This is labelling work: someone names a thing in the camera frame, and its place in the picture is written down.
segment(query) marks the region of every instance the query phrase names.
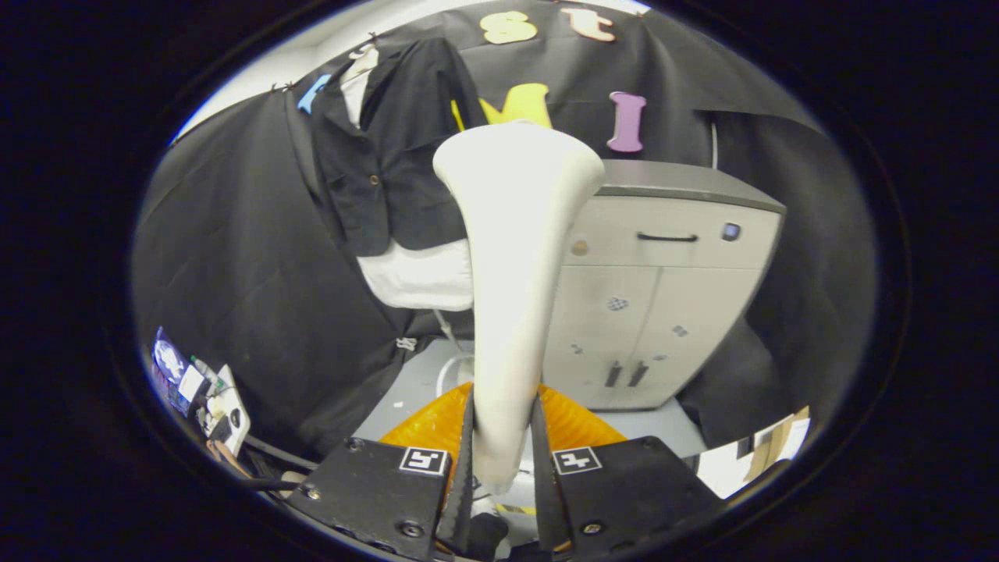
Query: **drawer handle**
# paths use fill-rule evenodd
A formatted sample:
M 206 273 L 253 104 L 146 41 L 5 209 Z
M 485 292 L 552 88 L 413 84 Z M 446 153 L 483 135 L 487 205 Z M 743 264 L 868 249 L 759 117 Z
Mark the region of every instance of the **drawer handle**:
M 607 374 L 607 382 L 603 383 L 603 386 L 610 388 L 617 384 L 617 376 L 621 374 L 620 363 L 614 361 L 614 366 L 610 367 L 610 373 Z
M 639 232 L 638 240 L 655 240 L 657 242 L 696 242 L 697 235 L 691 234 L 685 238 L 678 238 L 673 236 L 652 236 L 650 234 L 645 234 L 644 232 Z
M 645 376 L 645 371 L 647 370 L 648 365 L 646 365 L 644 361 L 639 361 L 638 368 L 634 371 L 634 374 L 631 375 L 631 380 L 627 383 L 627 385 L 638 386 L 638 383 L 641 382 L 641 377 Z

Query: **foam letter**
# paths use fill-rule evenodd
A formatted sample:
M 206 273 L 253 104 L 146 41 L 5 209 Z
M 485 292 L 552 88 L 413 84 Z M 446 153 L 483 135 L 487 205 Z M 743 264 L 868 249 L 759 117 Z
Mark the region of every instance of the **foam letter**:
M 613 33 L 607 33 L 600 29 L 601 23 L 603 25 L 613 25 L 614 22 L 607 18 L 601 18 L 593 10 L 562 8 L 562 11 L 568 14 L 568 25 L 579 35 L 606 42 L 616 39 Z
M 506 92 L 506 101 L 503 103 L 502 111 L 497 111 L 495 107 L 482 98 L 479 101 L 483 104 L 486 120 L 491 125 L 508 123 L 515 119 L 529 119 L 550 129 L 551 119 L 548 118 L 548 108 L 544 105 L 544 95 L 547 93 L 548 87 L 544 84 L 517 84 Z
M 641 108 L 645 107 L 645 98 L 611 92 L 610 101 L 617 106 L 617 112 L 614 115 L 614 136 L 607 141 L 607 146 L 617 152 L 638 152 L 641 150 L 638 128 L 641 126 Z
M 537 28 L 527 23 L 526 14 L 520 12 L 490 14 L 479 26 L 486 30 L 486 40 L 494 45 L 526 41 L 537 35 Z

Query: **black backdrop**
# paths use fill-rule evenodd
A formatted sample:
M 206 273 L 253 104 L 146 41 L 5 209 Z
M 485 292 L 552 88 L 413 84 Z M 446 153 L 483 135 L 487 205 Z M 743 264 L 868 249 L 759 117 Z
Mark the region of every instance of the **black backdrop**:
M 593 8 L 612 43 L 582 37 L 564 5 L 499 0 L 422 18 L 378 37 L 382 48 L 444 37 L 479 95 L 501 109 L 524 83 L 548 87 L 552 126 L 603 158 L 711 163 L 783 202 L 787 221 L 748 322 L 679 396 L 709 447 L 805 405 L 830 418 L 864 349 L 874 311 L 876 250 L 860 179 L 818 121 L 774 79 L 659 12 Z M 493 45 L 486 15 L 518 10 L 527 41 Z M 321 456 L 378 403 L 420 336 L 411 311 L 373 298 L 350 252 L 332 242 L 308 191 L 309 116 L 297 102 L 347 53 L 300 80 L 209 118 L 165 154 L 137 227 L 139 334 L 160 325 L 182 350 L 228 362 L 245 387 L 255 433 Z M 611 151 L 612 91 L 642 95 L 636 153 Z
M 994 423 L 995 207 L 992 158 L 976 147 L 995 140 L 986 72 L 995 12 L 984 3 L 674 7 L 784 77 L 794 75 L 776 61 L 790 61 L 809 77 L 791 78 L 799 91 L 824 92 L 852 120 L 843 138 L 881 157 L 864 171 L 883 169 L 897 187 L 908 243 L 896 238 L 882 259 L 904 265 L 911 249 L 916 298 L 905 345 L 890 345 L 894 331 L 878 339 L 884 345 L 868 356 L 845 415 L 747 503 L 760 516 L 736 512 L 707 550 L 690 555 L 696 545 L 686 543 L 670 552 L 704 560 L 994 552 L 983 432 Z M 14 220 L 4 222 L 16 264 L 8 316 L 16 353 L 5 370 L 16 392 L 5 395 L 4 417 L 15 470 L 4 518 L 11 559 L 349 557 L 235 493 L 150 416 L 151 397 L 127 392 L 115 375 L 141 372 L 126 240 L 162 139 L 225 76 L 327 9 L 286 17 L 288 2 L 34 3 L 5 20 L 17 78 L 5 106 L 15 119 L 5 122 L 12 170 L 23 178 L 8 187 Z M 224 56 L 243 41 L 250 48 L 239 58 Z M 875 199 L 878 216 L 890 217 L 892 198 Z M 886 314 L 907 316 L 899 306 L 907 289 L 904 276 L 886 286 Z M 879 393 L 893 349 L 897 368 Z

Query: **clothes hanger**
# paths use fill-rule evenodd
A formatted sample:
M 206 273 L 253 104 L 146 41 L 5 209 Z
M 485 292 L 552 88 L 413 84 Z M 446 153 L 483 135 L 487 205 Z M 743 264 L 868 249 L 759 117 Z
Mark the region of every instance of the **clothes hanger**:
M 357 52 L 352 52 L 348 55 L 354 61 L 354 64 L 341 77 L 341 84 L 357 78 L 366 72 L 370 72 L 378 66 L 379 52 L 375 48 L 374 38 L 375 34 L 372 34 L 372 42 L 365 43 Z

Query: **gray floor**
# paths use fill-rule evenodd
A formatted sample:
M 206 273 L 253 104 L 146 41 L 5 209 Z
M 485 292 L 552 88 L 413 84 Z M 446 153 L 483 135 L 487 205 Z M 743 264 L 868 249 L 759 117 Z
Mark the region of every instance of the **gray floor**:
M 474 349 L 473 342 L 461 342 L 466 351 Z M 436 384 L 442 367 L 458 353 L 455 345 L 438 340 L 403 366 L 399 378 L 379 402 L 367 420 L 355 432 L 364 439 L 379 440 L 386 433 L 406 421 L 415 412 L 436 397 Z M 454 388 L 458 362 L 445 376 L 444 391 Z M 695 455 L 706 450 L 696 426 L 690 422 L 675 399 L 657 410 L 644 412 L 598 412 L 603 421 L 625 437 L 632 439 L 654 435 L 662 440 L 679 457 Z M 512 546 L 535 539 L 533 458 L 530 447 L 524 448 L 520 473 L 513 480 L 510 490 L 495 499 L 502 516 L 510 526 L 508 535 Z

